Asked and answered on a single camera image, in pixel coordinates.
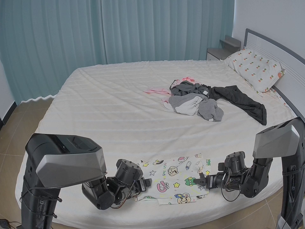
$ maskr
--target white bedsheet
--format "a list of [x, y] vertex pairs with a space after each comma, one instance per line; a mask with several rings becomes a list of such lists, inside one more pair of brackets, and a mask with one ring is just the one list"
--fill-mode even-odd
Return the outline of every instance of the white bedsheet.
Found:
[[[262, 126], [238, 107], [218, 100], [221, 122], [170, 112], [164, 96], [144, 93], [149, 86], [168, 87], [174, 79], [191, 76], [209, 86], [237, 85], [267, 109]], [[204, 153], [223, 162], [234, 151], [245, 151], [252, 165], [255, 134], [268, 126], [292, 119], [291, 111], [274, 93], [260, 97], [232, 69], [220, 61], [160, 61], [96, 65], [75, 70], [66, 80], [41, 120], [38, 133], [81, 135], [103, 147], [108, 175], [116, 161], [165, 159]], [[27, 154], [16, 184], [19, 202]], [[275, 158], [268, 186], [255, 198], [223, 199], [220, 190], [195, 203], [159, 206], [157, 201], [128, 200], [118, 210], [96, 209], [81, 191], [81, 185], [63, 188], [54, 222], [82, 229], [95, 228], [184, 228], [202, 224], [245, 208], [270, 196], [282, 186], [281, 160]]]

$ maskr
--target pile of clothes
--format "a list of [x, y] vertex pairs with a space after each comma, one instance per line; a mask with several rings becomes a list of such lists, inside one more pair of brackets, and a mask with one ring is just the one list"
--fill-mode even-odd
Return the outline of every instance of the pile of clothes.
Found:
[[172, 108], [184, 115], [197, 114], [208, 121], [221, 121], [224, 112], [217, 106], [216, 100], [223, 98], [243, 109], [262, 125], [267, 124], [265, 106], [242, 93], [237, 86], [210, 87], [196, 82], [194, 78], [187, 77], [174, 80], [169, 90], [150, 87], [144, 92], [172, 95], [162, 99], [166, 108]]

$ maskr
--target cartoon print shirt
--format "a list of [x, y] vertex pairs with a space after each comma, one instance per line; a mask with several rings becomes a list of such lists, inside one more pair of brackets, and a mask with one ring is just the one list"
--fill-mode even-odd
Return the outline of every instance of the cartoon print shirt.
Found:
[[158, 200], [159, 204], [184, 204], [204, 198], [209, 190], [194, 183], [211, 170], [211, 159], [193, 154], [166, 160], [139, 161], [144, 178], [151, 178], [152, 185], [135, 197], [136, 201]]

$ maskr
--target yellow star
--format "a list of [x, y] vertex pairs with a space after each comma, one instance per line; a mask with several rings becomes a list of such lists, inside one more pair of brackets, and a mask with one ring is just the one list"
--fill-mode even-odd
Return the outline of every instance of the yellow star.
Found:
[[179, 186], [180, 186], [180, 184], [177, 182], [173, 185], [173, 187], [179, 187]]

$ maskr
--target white headboard panel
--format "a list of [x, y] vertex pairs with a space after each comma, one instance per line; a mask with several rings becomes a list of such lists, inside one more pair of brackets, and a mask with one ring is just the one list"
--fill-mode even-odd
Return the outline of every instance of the white headboard panel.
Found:
[[281, 63], [285, 74], [273, 86], [293, 111], [305, 121], [305, 59], [284, 45], [246, 29], [244, 47]]

